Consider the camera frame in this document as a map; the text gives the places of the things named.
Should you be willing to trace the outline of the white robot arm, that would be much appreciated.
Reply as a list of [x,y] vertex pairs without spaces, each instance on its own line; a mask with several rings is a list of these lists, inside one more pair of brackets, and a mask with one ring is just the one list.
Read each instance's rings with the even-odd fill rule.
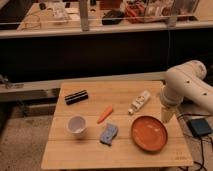
[[198,60],[191,60],[171,67],[165,72],[165,86],[159,99],[163,105],[161,121],[168,123],[177,112],[177,107],[188,98],[213,114],[213,87],[205,83],[207,69]]

